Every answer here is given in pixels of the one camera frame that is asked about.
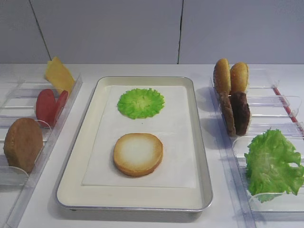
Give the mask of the red tomato slice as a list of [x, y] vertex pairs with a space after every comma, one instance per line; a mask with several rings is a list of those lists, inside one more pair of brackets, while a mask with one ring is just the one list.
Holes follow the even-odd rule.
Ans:
[[52, 118], [51, 118], [51, 126], [54, 127], [58, 121], [58, 118], [67, 102], [68, 99], [68, 91], [64, 90], [59, 98], [56, 101], [55, 107], [52, 112]]
[[36, 118], [51, 125], [55, 104], [53, 91], [51, 89], [42, 90], [36, 101]]

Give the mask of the round green lettuce piece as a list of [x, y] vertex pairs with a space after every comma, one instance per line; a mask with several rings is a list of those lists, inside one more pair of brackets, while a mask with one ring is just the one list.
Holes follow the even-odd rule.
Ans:
[[157, 90], [135, 88], [120, 96], [118, 111], [131, 119], [144, 119], [158, 114], [164, 107], [164, 96]]

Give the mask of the left brown meat patty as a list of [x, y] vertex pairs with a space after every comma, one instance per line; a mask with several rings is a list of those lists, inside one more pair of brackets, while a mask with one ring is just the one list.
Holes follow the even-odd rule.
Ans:
[[235, 129], [233, 110], [230, 99], [228, 97], [228, 93], [227, 92], [220, 93], [219, 101], [220, 101], [221, 112], [226, 122], [227, 133], [229, 136], [234, 137], [236, 136], [236, 129]]

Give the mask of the right dark meat patty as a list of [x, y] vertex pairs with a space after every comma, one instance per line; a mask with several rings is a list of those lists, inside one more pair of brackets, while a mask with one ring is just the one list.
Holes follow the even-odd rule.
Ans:
[[246, 134], [250, 120], [250, 109], [244, 92], [235, 92], [230, 97], [236, 135]]

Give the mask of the yellow cheese slice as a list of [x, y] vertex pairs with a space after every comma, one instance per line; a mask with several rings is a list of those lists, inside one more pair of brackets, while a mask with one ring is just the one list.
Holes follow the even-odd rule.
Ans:
[[67, 91], [71, 94], [75, 80], [70, 71], [62, 64], [58, 57], [48, 61], [45, 72], [45, 79], [49, 81], [59, 94]]

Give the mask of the large green lettuce leaf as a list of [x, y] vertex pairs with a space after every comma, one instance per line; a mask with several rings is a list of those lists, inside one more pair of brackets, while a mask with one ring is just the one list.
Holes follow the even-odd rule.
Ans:
[[245, 153], [248, 191], [262, 203], [277, 196], [297, 195], [304, 184], [301, 154], [280, 130], [256, 136]]

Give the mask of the white paper liner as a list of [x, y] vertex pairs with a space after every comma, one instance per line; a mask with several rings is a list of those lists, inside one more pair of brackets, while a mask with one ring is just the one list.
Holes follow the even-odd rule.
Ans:
[[[91, 157], [82, 180], [87, 186], [175, 187], [195, 186], [194, 144], [187, 90], [183, 86], [156, 86], [164, 96], [164, 107], [151, 118], [130, 119], [117, 109], [120, 96], [132, 86], [106, 87], [107, 103], [95, 137]], [[113, 148], [127, 133], [151, 133], [164, 147], [163, 159], [154, 172], [143, 177], [129, 177], [114, 165]]]

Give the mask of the white metal tray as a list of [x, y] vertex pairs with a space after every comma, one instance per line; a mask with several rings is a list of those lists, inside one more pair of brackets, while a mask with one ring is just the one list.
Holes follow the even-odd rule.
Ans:
[[[132, 86], [132, 89], [155, 89], [156, 86], [183, 86], [186, 88], [195, 151], [196, 183], [193, 188], [87, 186], [82, 184], [99, 128], [95, 121], [101, 120], [101, 114], [107, 103], [106, 87], [117, 85]], [[100, 79], [59, 183], [58, 201], [65, 207], [76, 209], [198, 213], [211, 203], [212, 197], [193, 82], [185, 77], [108, 76]]]

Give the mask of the toasted bun bottom slice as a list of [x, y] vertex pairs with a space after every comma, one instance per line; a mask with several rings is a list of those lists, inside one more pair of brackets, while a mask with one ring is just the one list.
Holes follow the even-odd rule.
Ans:
[[163, 144], [150, 133], [125, 134], [114, 146], [114, 164], [128, 176], [141, 177], [154, 172], [162, 158]]

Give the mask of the left sesame bun top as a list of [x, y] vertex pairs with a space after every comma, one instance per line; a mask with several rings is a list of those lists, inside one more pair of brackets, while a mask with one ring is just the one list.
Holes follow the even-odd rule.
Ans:
[[213, 70], [213, 83], [218, 93], [230, 93], [230, 66], [226, 58], [222, 58], [216, 62]]

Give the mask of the right golden bun top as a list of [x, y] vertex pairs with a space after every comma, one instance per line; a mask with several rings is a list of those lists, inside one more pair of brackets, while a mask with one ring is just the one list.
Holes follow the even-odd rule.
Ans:
[[230, 93], [233, 94], [235, 92], [245, 92], [248, 84], [248, 76], [248, 66], [246, 63], [238, 62], [234, 64], [230, 69]]

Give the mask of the clear acrylic right rack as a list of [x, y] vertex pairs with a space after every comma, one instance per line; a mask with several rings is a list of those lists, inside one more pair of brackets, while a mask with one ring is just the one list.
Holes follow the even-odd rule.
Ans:
[[249, 181], [246, 177], [246, 159], [249, 144], [258, 135], [267, 130], [278, 129], [289, 140], [296, 151], [303, 153], [304, 137], [288, 117], [279, 96], [299, 96], [301, 107], [296, 116], [304, 126], [304, 74], [300, 69], [251, 69], [246, 91], [247, 102], [251, 111], [251, 120], [244, 136], [229, 137], [222, 115], [219, 97], [213, 85], [209, 86], [214, 106], [214, 115], [219, 124], [219, 139], [223, 144], [220, 154], [224, 167], [233, 177], [235, 184], [234, 203], [237, 215], [245, 228], [301, 228], [304, 225], [304, 189], [297, 195], [283, 193], [271, 201], [260, 202], [248, 191]]

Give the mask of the clear acrylic rack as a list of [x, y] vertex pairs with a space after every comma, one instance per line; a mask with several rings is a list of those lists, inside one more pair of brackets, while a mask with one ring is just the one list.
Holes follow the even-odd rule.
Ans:
[[[16, 228], [19, 225], [82, 86], [80, 75], [75, 76], [75, 81], [72, 93], [57, 117], [56, 125], [41, 126], [43, 147], [30, 174], [20, 168], [9, 166], [4, 153], [0, 154], [0, 226], [2, 228]], [[59, 94], [51, 83], [42, 78], [34, 81], [5, 82], [1, 86], [6, 90], [0, 95], [0, 145], [3, 147], [8, 129], [17, 119], [22, 117], [36, 119], [36, 100], [42, 90], [51, 89], [56, 98]]]
[[245, 228], [301, 228], [304, 225], [304, 189], [297, 195], [283, 193], [271, 201], [260, 202], [248, 191], [249, 181], [246, 177], [246, 159], [249, 144], [258, 135], [267, 130], [278, 129], [289, 140], [296, 151], [303, 153], [304, 137], [288, 117], [279, 96], [299, 96], [301, 107], [296, 116], [304, 126], [304, 74], [300, 69], [251, 69], [246, 91], [247, 102], [251, 111], [251, 120], [244, 136], [229, 137], [222, 115], [219, 97], [213, 85], [209, 86], [214, 106], [214, 115], [219, 124], [219, 139], [223, 144], [220, 154], [224, 167], [233, 177], [235, 184], [234, 203], [237, 215]]

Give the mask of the clear acrylic left rack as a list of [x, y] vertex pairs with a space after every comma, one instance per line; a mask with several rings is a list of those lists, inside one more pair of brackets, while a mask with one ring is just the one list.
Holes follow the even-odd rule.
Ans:
[[[80, 75], [75, 76], [75, 81], [72, 93], [57, 117], [56, 125], [41, 126], [43, 147], [30, 174], [20, 168], [9, 166], [4, 153], [0, 154], [0, 226], [2, 228], [16, 228], [19, 225], [82, 86]], [[36, 119], [36, 100], [42, 90], [51, 89], [56, 98], [59, 94], [51, 83], [42, 78], [34, 81], [5, 82], [1, 86], [6, 90], [0, 95], [0, 145], [3, 147], [8, 129], [17, 119], [22, 117]]]

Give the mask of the brown bun in left rack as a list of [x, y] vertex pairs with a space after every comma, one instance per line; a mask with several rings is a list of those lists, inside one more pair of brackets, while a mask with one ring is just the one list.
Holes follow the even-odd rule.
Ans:
[[9, 166], [31, 173], [42, 146], [39, 124], [31, 118], [20, 118], [9, 128], [3, 149]]

